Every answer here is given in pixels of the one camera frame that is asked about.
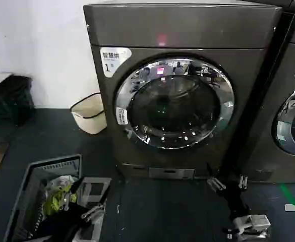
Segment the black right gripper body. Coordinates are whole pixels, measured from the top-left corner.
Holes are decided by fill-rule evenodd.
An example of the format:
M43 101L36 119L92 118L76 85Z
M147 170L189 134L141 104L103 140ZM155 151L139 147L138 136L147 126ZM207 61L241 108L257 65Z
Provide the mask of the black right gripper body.
M230 220L249 215L249 207L241 198L242 191L239 183L229 180L225 184L225 189L218 192L218 195L227 201L230 209Z

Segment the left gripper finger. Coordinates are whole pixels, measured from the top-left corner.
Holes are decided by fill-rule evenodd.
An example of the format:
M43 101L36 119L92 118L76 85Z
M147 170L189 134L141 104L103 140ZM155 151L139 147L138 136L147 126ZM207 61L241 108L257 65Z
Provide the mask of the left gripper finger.
M99 200L99 203L85 212L81 215L81 219L83 220L94 220L99 214L103 214L105 212L106 207L106 199L108 196L108 193L110 191L110 187L107 187L104 193L102 194L101 199Z
M69 204L77 201L77 191L81 184L81 180L77 180L71 185L67 186L63 191L61 200L61 210L68 210Z

